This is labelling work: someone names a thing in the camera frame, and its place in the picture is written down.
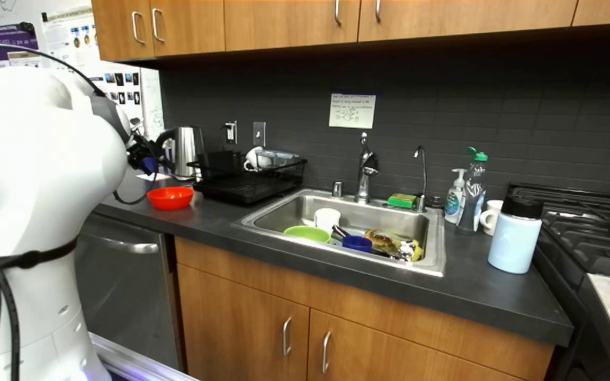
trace dishwasher handle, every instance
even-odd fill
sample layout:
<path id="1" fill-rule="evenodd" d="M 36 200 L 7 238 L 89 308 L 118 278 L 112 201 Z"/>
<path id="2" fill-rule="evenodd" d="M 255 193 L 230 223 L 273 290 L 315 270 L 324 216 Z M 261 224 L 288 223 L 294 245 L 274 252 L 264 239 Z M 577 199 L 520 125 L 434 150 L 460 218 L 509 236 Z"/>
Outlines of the dishwasher handle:
<path id="1" fill-rule="evenodd" d="M 153 254 L 159 252 L 159 245 L 156 243 L 131 243 L 109 239 L 88 232 L 81 232 L 79 238 L 88 243 L 101 244 L 110 249 L 126 251 L 134 254 Z"/>

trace dark gray countertop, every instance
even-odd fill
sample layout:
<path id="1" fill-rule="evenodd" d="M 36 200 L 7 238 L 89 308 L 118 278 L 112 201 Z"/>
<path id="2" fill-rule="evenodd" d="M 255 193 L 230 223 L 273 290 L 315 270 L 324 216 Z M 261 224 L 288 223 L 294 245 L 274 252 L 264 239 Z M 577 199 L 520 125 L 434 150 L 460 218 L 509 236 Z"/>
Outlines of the dark gray countertop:
<path id="1" fill-rule="evenodd" d="M 167 180 L 157 186 L 173 183 Z M 119 195 L 124 200 L 134 200 L 147 186 L 129 171 Z M 491 237 L 482 232 L 472 236 L 457 234 L 455 227 L 446 223 L 445 275 L 430 277 L 347 256 L 332 256 L 328 251 L 240 229 L 232 223 L 269 202 L 242 207 L 199 196 L 195 193 L 191 207 L 174 211 L 156 210 L 148 200 L 123 205 L 108 197 L 94 212 L 541 342 L 568 345 L 573 325 L 537 270 L 532 267 L 525 275 L 513 275 L 489 265 Z"/>

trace dish soap bottle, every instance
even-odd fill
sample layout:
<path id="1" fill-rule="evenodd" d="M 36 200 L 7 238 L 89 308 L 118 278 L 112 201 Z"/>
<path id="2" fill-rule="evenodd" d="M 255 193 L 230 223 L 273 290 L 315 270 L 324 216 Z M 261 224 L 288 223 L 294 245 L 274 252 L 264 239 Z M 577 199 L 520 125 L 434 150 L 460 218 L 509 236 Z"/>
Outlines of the dish soap bottle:
<path id="1" fill-rule="evenodd" d="M 451 171 L 458 172 L 458 178 L 453 181 L 451 189 L 448 189 L 446 205 L 444 207 L 444 219 L 451 222 L 451 224 L 455 224 L 458 222 L 458 217 L 460 217 L 460 199 L 463 197 L 463 185 L 465 184 L 463 175 L 467 172 L 467 169 L 458 168 L 451 169 Z"/>
<path id="2" fill-rule="evenodd" d="M 458 219 L 457 232 L 474 234 L 479 227 L 479 215 L 486 195 L 485 174 L 489 157 L 484 152 L 477 152 L 473 147 L 468 149 L 474 154 L 474 161 L 465 179 L 463 197 L 460 201 L 462 212 Z"/>

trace orange bowl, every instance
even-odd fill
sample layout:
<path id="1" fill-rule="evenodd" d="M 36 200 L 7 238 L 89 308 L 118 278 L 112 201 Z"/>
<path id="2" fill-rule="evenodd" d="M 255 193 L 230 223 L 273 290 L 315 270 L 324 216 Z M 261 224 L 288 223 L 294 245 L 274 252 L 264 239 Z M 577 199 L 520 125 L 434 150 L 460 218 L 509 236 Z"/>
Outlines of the orange bowl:
<path id="1" fill-rule="evenodd" d="M 152 205 L 160 210 L 181 209 L 190 204 L 194 191 L 184 186 L 169 186 L 151 190 L 147 194 Z"/>

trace stainless steel sink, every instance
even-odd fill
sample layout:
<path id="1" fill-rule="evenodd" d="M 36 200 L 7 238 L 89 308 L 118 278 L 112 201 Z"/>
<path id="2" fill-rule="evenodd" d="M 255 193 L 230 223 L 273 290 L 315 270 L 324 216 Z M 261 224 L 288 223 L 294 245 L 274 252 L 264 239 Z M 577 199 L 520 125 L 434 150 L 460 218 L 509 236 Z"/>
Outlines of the stainless steel sink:
<path id="1" fill-rule="evenodd" d="M 371 200 L 366 205 L 354 203 L 353 196 L 331 197 L 321 190 L 303 189 L 283 198 L 240 220 L 245 229 L 286 241 L 324 249 L 331 255 L 344 255 L 393 266 L 435 277 L 444 275 L 446 254 L 444 249 L 444 217 L 441 211 L 428 208 L 425 213 L 401 210 L 384 205 L 382 200 Z M 350 234 L 363 234 L 368 229 L 382 229 L 399 236 L 416 239 L 424 257 L 417 262 L 402 262 L 362 251 L 342 248 L 333 243 L 317 243 L 288 236 L 283 231 L 295 225 L 314 226 L 317 209 L 331 207 L 341 212 L 340 225 Z"/>

